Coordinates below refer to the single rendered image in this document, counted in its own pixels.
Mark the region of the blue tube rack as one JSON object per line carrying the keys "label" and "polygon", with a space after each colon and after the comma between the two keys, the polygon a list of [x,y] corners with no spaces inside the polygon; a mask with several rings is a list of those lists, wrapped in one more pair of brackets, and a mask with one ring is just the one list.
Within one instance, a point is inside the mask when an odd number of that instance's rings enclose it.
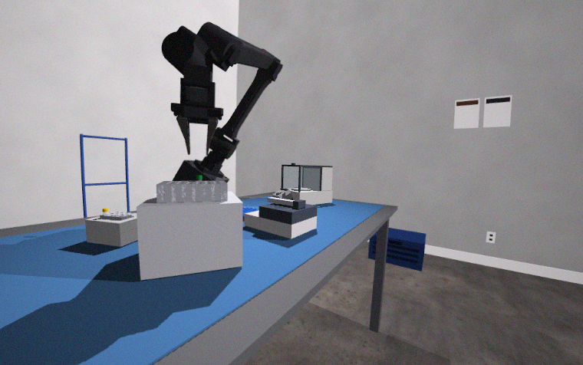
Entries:
{"label": "blue tube rack", "polygon": [[244,221],[244,213],[254,212],[254,211],[257,211],[257,209],[243,207],[243,221]]}

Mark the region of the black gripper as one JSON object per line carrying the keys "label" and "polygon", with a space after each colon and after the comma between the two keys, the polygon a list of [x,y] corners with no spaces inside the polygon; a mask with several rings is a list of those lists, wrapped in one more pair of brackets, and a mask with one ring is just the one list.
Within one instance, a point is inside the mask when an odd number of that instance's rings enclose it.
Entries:
{"label": "black gripper", "polygon": [[[219,107],[205,107],[190,104],[176,104],[171,103],[171,111],[176,118],[183,137],[186,142],[187,153],[190,155],[190,138],[188,139],[188,127],[190,123],[208,124],[207,141],[206,141],[206,155],[209,153],[209,146],[213,134],[216,131],[219,120],[223,117],[223,108]],[[210,116],[208,117],[207,116]],[[220,114],[220,115],[216,115]],[[215,131],[214,131],[215,130]]]}

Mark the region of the blue bench mat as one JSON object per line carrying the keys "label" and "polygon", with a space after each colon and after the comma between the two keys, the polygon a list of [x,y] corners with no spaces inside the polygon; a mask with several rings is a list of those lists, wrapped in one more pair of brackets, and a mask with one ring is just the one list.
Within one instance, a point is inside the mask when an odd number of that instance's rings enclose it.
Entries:
{"label": "blue bench mat", "polygon": [[317,204],[295,238],[244,226],[243,266],[140,280],[138,240],[87,242],[86,226],[0,238],[0,365],[152,365],[384,206]]}

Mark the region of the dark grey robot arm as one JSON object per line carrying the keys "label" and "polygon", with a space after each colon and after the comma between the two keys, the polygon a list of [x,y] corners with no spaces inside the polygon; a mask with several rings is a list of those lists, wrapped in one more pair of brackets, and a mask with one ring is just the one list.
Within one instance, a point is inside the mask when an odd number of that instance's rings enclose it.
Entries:
{"label": "dark grey robot arm", "polygon": [[184,83],[183,78],[180,78],[181,104],[215,107],[216,83],[210,82],[213,65],[225,72],[234,64],[258,68],[254,81],[229,121],[224,127],[216,128],[209,146],[212,151],[210,150],[203,161],[194,161],[201,172],[221,178],[224,174],[219,171],[220,166],[235,152],[239,143],[236,137],[241,125],[264,89],[276,80],[283,67],[281,61],[267,53],[264,48],[253,46],[224,31],[211,22],[203,24],[197,35],[185,26],[180,26],[177,31],[167,35],[162,43],[163,56],[184,78]]}

